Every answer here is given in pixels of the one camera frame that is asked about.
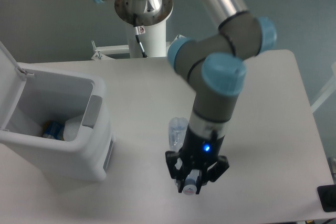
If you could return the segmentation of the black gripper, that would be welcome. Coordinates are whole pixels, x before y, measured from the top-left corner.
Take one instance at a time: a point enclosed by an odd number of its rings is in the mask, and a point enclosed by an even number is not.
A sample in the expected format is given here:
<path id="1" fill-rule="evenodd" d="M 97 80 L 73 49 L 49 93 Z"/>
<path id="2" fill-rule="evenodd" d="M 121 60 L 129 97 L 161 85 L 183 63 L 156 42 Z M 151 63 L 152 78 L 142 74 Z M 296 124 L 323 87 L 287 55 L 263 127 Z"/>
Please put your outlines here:
<path id="1" fill-rule="evenodd" d="M 187 129 L 184 143 L 179 152 L 166 151 L 165 160 L 170 177 L 176 180 L 178 193 L 182 193 L 186 178 L 193 169 L 200 170 L 196 180 L 196 194 L 208 182 L 216 182 L 228 169 L 229 162 L 226 156 L 219 155 L 224 137 L 212 131 L 209 138 L 204 138 L 191 129 Z M 176 167 L 178 159 L 182 165 Z"/>

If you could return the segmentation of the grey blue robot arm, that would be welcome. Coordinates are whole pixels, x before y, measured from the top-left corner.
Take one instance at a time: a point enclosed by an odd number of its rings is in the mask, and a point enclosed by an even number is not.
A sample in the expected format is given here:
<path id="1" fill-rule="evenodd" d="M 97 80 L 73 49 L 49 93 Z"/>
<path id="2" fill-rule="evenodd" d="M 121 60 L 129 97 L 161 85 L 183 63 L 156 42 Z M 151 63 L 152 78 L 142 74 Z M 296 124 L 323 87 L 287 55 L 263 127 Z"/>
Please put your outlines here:
<path id="1" fill-rule="evenodd" d="M 108 0 L 93 0 L 104 3 Z M 244 61 L 270 50 L 277 39 L 274 24 L 255 18 L 243 0 L 202 0 L 217 34 L 201 41 L 180 37 L 166 44 L 166 20 L 172 0 L 114 0 L 127 28 L 132 58 L 167 56 L 173 70 L 195 91 L 182 146 L 165 153 L 178 192 L 199 194 L 229 168 L 219 154 L 244 85 Z"/>

